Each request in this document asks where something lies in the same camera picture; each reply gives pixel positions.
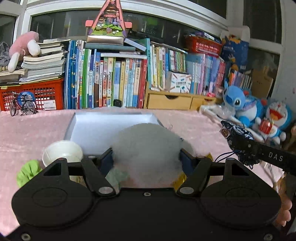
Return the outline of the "person's hand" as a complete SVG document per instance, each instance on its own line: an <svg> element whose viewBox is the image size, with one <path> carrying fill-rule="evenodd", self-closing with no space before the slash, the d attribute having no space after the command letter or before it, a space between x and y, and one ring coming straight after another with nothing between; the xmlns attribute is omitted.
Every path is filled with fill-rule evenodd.
<svg viewBox="0 0 296 241"><path fill-rule="evenodd" d="M285 226L291 220L290 209L292 208L292 201L288 198L286 193L280 195L281 209L275 221L277 227Z"/></svg>

